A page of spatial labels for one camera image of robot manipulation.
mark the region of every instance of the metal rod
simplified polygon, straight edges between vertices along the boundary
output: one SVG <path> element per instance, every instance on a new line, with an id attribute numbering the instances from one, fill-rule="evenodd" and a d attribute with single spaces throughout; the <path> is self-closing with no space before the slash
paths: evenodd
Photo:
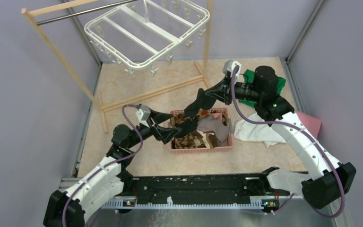
<path id="1" fill-rule="evenodd" d="M 69 0 L 60 0 L 61 2 L 65 3 L 65 2 L 69 2 Z M 73 8 L 67 8 L 66 9 L 68 14 L 73 14 L 75 13 Z M 81 25 L 80 20 L 77 17 L 72 17 L 71 18 L 74 28 L 76 29 L 78 35 L 80 36 L 81 40 L 83 41 L 84 45 L 86 46 L 88 52 L 91 54 L 91 56 L 94 58 L 96 64 L 101 67 L 101 60 L 99 59 L 98 54 L 95 51 L 95 48 L 92 46 L 92 44 L 89 41 L 88 36 L 86 35 L 86 33 L 84 32 L 83 26 Z"/>
<path id="2" fill-rule="evenodd" d="M 97 7 L 97 8 L 94 8 L 94 9 L 89 9 L 89 10 L 86 10 L 86 11 L 65 15 L 65 16 L 62 16 L 62 17 L 56 17 L 56 18 L 52 18 L 52 19 L 48 19 L 48 20 L 43 20 L 43 21 L 37 22 L 37 25 L 44 25 L 44 24 L 48 24 L 48 23 L 55 22 L 55 21 L 58 21 L 58 20 L 63 20 L 63 19 L 67 19 L 67 18 L 70 18 L 70 17 L 75 17 L 75 16 L 86 14 L 86 13 L 106 9 L 106 8 L 109 8 L 109 7 L 114 7 L 114 6 L 127 4 L 127 3 L 130 3 L 130 2 L 134 2 L 134 1 L 137 1 L 137 0 L 126 0 L 126 1 L 116 2 L 116 3 L 106 5 L 106 6 L 101 6 L 101 7 Z"/>

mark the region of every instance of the lavender wall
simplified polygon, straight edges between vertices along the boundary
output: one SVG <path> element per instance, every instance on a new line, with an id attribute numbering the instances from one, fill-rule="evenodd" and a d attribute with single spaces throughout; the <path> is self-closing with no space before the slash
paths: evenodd
<path id="1" fill-rule="evenodd" d="M 328 1 L 292 69 L 307 112 L 322 120 L 319 140 L 357 169 L 347 207 L 363 226 L 363 1 Z"/>
<path id="2" fill-rule="evenodd" d="M 88 110 L 87 96 L 20 13 L 57 3 L 0 0 L 0 227 L 42 226 Z M 98 66 L 71 22 L 43 28 L 92 90 Z"/>

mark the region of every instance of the plastic basket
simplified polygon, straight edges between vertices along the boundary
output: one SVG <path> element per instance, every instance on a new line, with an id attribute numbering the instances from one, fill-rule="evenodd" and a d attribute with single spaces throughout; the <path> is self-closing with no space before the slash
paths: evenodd
<path id="1" fill-rule="evenodd" d="M 229 151 L 232 147 L 234 147 L 234 131 L 233 131 L 233 126 L 232 126 L 232 120 L 229 117 L 229 110 L 227 108 L 212 108 L 209 110 L 209 112 L 211 111 L 216 111 L 216 113 L 223 113 L 226 115 L 227 118 L 227 126 L 229 126 L 230 129 L 230 134 L 227 137 L 227 145 L 226 147 L 216 147 L 213 149 L 210 148 L 186 148 L 186 149 L 175 149 L 172 148 L 172 143 L 170 143 L 170 150 L 172 153 L 174 154 L 191 154 L 191 153 L 202 153 L 202 152 L 218 152 L 218 151 Z M 183 114 L 184 110 L 172 110 L 170 111 L 171 114 L 173 114 L 173 116 L 176 116 L 178 114 Z"/>

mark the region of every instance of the metal frame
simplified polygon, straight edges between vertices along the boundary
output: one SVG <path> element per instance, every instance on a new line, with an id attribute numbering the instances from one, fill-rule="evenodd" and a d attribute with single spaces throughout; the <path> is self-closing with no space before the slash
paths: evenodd
<path id="1" fill-rule="evenodd" d="M 93 94 L 96 95 L 97 94 L 97 88 L 98 88 L 98 81 L 101 75 L 101 69 L 102 69 L 102 65 L 99 66 L 99 69 L 97 71 L 96 74 L 96 80 L 95 80 L 95 84 L 94 84 L 94 90 L 93 90 Z M 88 123 L 90 122 L 90 118 L 91 118 L 91 113 L 92 113 L 92 109 L 93 109 L 93 102 L 91 100 L 89 100 L 89 104 L 88 104 L 88 111 L 86 113 L 86 117 L 85 120 L 83 121 L 84 124 L 81 128 L 81 135 L 80 135 L 80 142 L 77 146 L 77 150 L 76 153 L 74 155 L 74 157 L 72 158 L 72 168 L 69 170 L 69 175 L 68 177 L 77 177 L 78 175 L 78 169 L 79 169 L 79 165 L 80 165 L 80 161 L 81 161 L 81 156 L 83 155 L 83 150 L 84 150 L 84 144 L 86 142 L 86 137 L 87 137 L 87 131 L 88 131 Z"/>
<path id="2" fill-rule="evenodd" d="M 297 105 L 297 109 L 303 113 L 307 113 L 305 109 L 304 102 L 302 100 L 302 96 L 300 95 L 300 90 L 297 86 L 297 80 L 293 75 L 293 71 L 291 66 L 291 61 L 294 58 L 295 53 L 297 52 L 298 48 L 300 47 L 301 43 L 303 42 L 304 38 L 307 36 L 309 30 L 311 29 L 315 19 L 318 17 L 320 11 L 325 6 L 326 2 L 328 0 L 318 0 L 314 10 L 312 11 L 310 17 L 308 18 L 307 22 L 304 25 L 304 28 L 300 32 L 300 35 L 297 37 L 297 40 L 295 41 L 293 47 L 291 48 L 289 54 L 285 58 L 280 58 L 280 61 L 282 62 L 283 70 L 285 72 L 287 81 L 290 85 L 290 88 L 292 90 L 294 101 Z"/>

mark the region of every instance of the marble-patterned floor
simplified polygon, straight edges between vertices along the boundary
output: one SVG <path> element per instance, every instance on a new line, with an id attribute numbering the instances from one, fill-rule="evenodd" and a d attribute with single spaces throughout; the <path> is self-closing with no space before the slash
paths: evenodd
<path id="1" fill-rule="evenodd" d="M 212 59 L 208 61 L 208 80 L 211 85 L 223 78 L 222 68 L 227 60 Z M 254 70 L 257 66 L 268 65 L 275 69 L 278 76 L 285 77 L 279 58 L 235 60 L 242 64 L 242 73 L 246 69 Z M 159 70 L 154 76 L 151 76 L 149 70 L 143 70 L 136 72 L 135 77 L 132 77 L 124 71 L 122 66 L 104 64 L 98 83 L 98 90 L 102 93 L 104 105 L 199 75 L 192 60 L 174 61 L 170 66 L 167 65 L 167 62 L 157 62 L 156 67 Z M 195 100 L 200 87 L 205 88 L 204 82 L 180 88 L 141 103 L 164 113 L 184 109 Z M 295 107 L 288 83 L 281 95 Z M 225 106 L 217 102 L 214 107 Z M 229 108 L 234 125 L 240 120 L 240 117 L 233 105 L 226 107 Z M 244 104 L 239 104 L 239 107 L 247 116 L 255 113 L 253 108 Z M 138 123 L 135 109 L 128 108 L 126 114 L 134 124 Z M 92 110 L 78 177 L 85 176 L 101 161 L 111 146 L 114 127 L 118 124 L 127 124 L 120 109 L 106 113 L 106 119 L 109 134 L 104 133 L 101 113 L 96 108 Z M 169 144 L 164 145 L 152 137 L 144 141 L 143 149 L 134 157 L 127 170 L 134 176 L 228 174 L 261 172 L 270 166 L 278 166 L 290 171 L 305 169 L 301 160 L 287 144 L 277 144 L 266 148 L 262 142 L 236 140 L 235 147 L 228 152 L 173 154 L 169 150 Z"/>

